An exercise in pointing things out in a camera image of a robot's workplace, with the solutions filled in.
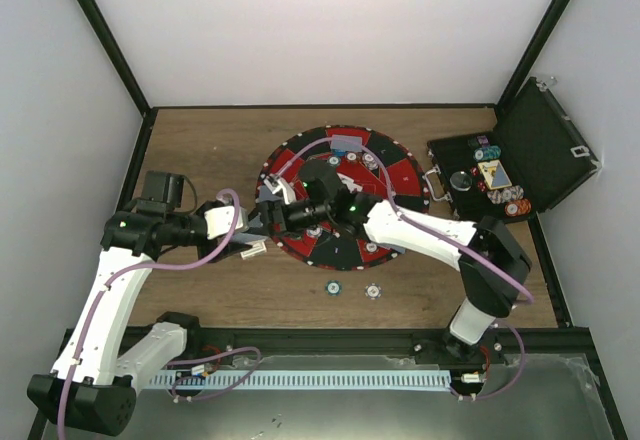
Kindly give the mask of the blue backed card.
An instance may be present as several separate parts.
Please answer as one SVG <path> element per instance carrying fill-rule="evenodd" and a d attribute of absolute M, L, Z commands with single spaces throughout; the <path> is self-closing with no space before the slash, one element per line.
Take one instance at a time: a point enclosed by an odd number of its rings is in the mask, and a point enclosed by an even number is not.
<path fill-rule="evenodd" d="M 329 146 L 332 151 L 358 153 L 362 151 L 363 139 L 359 136 L 334 135 L 330 137 Z"/>
<path fill-rule="evenodd" d="M 262 203 L 266 201 L 275 201 L 278 197 L 274 195 L 267 186 L 261 185 L 258 189 L 258 197 L 256 202 Z"/>

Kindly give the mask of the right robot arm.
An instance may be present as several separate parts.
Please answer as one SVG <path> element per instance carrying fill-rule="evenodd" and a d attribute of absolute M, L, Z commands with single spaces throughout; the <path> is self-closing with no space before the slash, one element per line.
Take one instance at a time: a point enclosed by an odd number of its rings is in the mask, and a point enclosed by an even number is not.
<path fill-rule="evenodd" d="M 460 274 L 465 298 L 443 336 L 442 348 L 451 360 L 471 360 L 496 320 L 508 317 L 517 304 L 532 303 L 524 286 L 531 261 L 501 221 L 445 220 L 402 208 L 392 196 L 347 186 L 333 166 L 319 159 L 305 162 L 298 178 L 303 197 L 283 175 L 263 176 L 273 196 L 257 207 L 267 235 L 291 237 L 327 223 L 343 237 L 413 251 Z"/>

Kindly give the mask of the king of hearts card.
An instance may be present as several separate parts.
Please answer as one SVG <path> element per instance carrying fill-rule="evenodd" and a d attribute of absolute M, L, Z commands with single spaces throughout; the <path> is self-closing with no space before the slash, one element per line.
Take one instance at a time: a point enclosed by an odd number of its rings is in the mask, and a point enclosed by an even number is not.
<path fill-rule="evenodd" d="M 342 173 L 339 173 L 338 177 L 350 192 L 361 192 L 363 190 L 363 187 L 359 185 L 353 178 Z"/>

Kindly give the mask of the white chip stack mat top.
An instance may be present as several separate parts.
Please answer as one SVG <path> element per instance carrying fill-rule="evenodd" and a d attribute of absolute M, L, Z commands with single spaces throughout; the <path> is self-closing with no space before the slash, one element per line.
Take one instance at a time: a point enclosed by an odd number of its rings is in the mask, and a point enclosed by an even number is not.
<path fill-rule="evenodd" d="M 376 170 L 378 168 L 378 164 L 375 158 L 369 153 L 364 153 L 361 156 L 361 160 L 365 167 L 369 170 Z"/>

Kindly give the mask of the blue backed card deck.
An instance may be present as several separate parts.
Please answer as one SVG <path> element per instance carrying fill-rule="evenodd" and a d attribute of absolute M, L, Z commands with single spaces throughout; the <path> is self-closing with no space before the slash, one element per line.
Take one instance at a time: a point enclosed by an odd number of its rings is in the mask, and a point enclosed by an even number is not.
<path fill-rule="evenodd" d="M 237 245 L 240 249 L 250 249 L 254 244 L 264 242 L 268 236 L 246 232 L 235 232 L 231 237 L 230 243 Z"/>

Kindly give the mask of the blue backed card top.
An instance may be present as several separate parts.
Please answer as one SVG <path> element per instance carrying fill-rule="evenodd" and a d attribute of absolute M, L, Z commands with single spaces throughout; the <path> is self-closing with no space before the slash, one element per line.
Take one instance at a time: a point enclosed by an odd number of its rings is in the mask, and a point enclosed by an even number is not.
<path fill-rule="evenodd" d="M 358 153 L 362 151 L 363 139 L 359 136 L 334 135 L 330 137 L 329 146 L 332 151 Z"/>

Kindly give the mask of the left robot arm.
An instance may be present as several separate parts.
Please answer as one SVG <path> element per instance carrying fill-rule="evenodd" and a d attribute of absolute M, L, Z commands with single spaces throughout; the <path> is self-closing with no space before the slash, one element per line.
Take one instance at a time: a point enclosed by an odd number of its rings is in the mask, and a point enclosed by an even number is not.
<path fill-rule="evenodd" d="M 147 173 L 139 197 L 104 226 L 99 263 L 87 301 L 67 344 L 47 374 L 32 376 L 27 396 L 58 438 L 74 428 L 117 436 L 131 419 L 140 391 L 164 367 L 191 364 L 204 352 L 197 317 L 166 312 L 127 351 L 121 349 L 136 300 L 155 270 L 188 271 L 226 255 L 248 226 L 238 194 L 184 211 L 183 175 Z"/>

